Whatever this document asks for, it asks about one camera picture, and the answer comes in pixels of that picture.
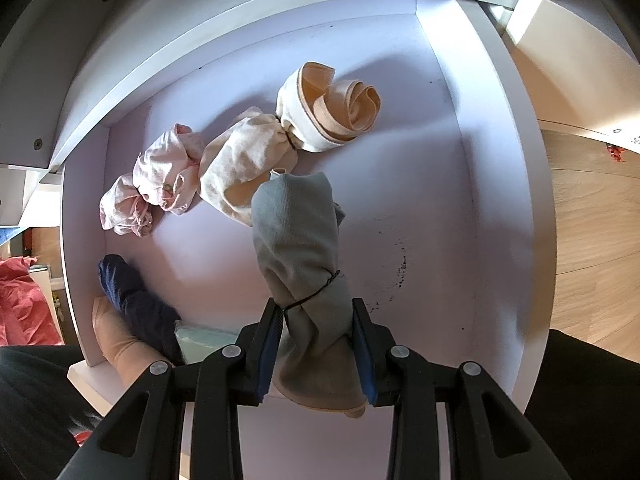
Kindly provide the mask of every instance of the white drawer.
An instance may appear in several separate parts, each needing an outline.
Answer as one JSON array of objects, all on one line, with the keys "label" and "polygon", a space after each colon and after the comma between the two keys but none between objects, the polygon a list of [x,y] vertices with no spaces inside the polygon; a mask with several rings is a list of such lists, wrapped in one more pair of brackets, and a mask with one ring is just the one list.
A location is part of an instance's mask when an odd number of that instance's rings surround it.
[{"label": "white drawer", "polygon": [[[347,215],[340,268],[352,294],[396,341],[442,364],[478,361],[524,409],[554,294],[550,171],[516,67],[468,0],[332,0],[274,14],[209,41],[181,61],[187,75],[93,127],[65,162],[62,191],[66,290],[87,362],[104,360],[91,308],[106,253],[138,266],[186,320],[239,328],[259,318],[270,294],[251,229],[196,200],[145,238],[118,236],[102,231],[98,200],[172,124],[210,140],[249,106],[274,111],[278,88],[308,60],[374,85],[382,99],[371,132],[300,153],[295,170],[324,171]],[[385,410],[353,422],[270,398],[244,411],[248,478],[354,478],[354,464],[359,478],[384,474]],[[279,437],[267,438],[276,422]],[[323,444],[309,425],[335,441]],[[284,460],[283,449],[315,453]]]}]

